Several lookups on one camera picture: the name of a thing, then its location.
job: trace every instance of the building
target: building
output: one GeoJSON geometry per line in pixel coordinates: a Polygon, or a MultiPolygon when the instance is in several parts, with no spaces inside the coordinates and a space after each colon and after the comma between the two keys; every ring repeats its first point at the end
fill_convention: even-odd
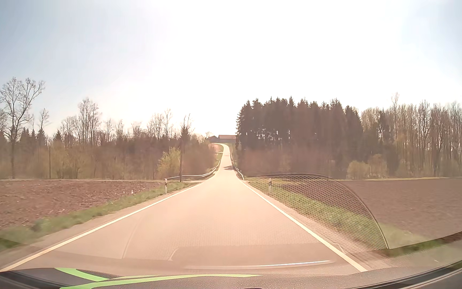
{"type": "Polygon", "coordinates": [[[235,143],[236,135],[221,134],[218,137],[212,135],[207,138],[209,142],[235,143]]]}
{"type": "Polygon", "coordinates": [[[236,135],[220,134],[219,139],[220,139],[220,142],[235,143],[236,135]]]}

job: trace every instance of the red roof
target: red roof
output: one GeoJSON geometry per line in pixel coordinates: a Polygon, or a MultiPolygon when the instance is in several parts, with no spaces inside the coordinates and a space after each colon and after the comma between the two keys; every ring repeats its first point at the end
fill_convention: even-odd
{"type": "Polygon", "coordinates": [[[219,134],[220,139],[236,139],[236,135],[230,134],[219,134]]]}

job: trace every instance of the green accent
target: green accent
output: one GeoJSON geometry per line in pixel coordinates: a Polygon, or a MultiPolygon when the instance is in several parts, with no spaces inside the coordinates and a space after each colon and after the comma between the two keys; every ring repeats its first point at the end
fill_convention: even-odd
{"type": "Polygon", "coordinates": [[[161,281],[161,280],[184,279],[184,278],[192,278],[192,277],[253,277],[253,276],[261,276],[261,275],[244,275],[244,274],[177,275],[177,276],[163,276],[163,277],[152,277],[152,278],[141,278],[141,279],[95,282],[95,283],[88,283],[88,284],[82,284],[82,285],[76,285],[76,286],[62,287],[60,289],[92,289],[92,288],[103,287],[103,286],[126,285],[126,284],[145,283],[145,282],[161,281]]]}
{"type": "Polygon", "coordinates": [[[87,279],[87,280],[90,280],[90,281],[98,282],[98,281],[104,281],[104,280],[108,279],[108,278],[92,275],[92,274],[89,274],[89,273],[84,273],[84,272],[79,271],[78,269],[73,269],[73,268],[55,268],[55,269],[58,270],[58,271],[62,271],[63,273],[67,273],[67,274],[70,274],[70,275],[73,275],[73,276],[76,276],[76,277],[80,277],[80,278],[83,278],[83,279],[87,279]]]}
{"type": "Polygon", "coordinates": [[[157,276],[157,275],[123,276],[123,277],[112,278],[112,280],[115,280],[115,279],[144,278],[144,277],[153,277],[153,276],[157,276]]]}

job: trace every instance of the utility pole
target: utility pole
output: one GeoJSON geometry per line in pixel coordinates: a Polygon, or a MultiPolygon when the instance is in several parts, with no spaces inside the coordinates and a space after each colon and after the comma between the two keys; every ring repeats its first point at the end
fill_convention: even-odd
{"type": "Polygon", "coordinates": [[[51,145],[49,145],[49,179],[51,179],[51,145]]]}
{"type": "Polygon", "coordinates": [[[181,145],[179,148],[179,181],[182,180],[183,177],[183,136],[181,136],[181,145]]]}

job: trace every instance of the windshield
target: windshield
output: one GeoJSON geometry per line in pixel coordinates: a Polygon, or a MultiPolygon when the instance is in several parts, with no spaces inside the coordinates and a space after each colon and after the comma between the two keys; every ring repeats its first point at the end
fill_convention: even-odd
{"type": "Polygon", "coordinates": [[[460,260],[462,1],[0,1],[0,273],[347,288],[460,260]]]}

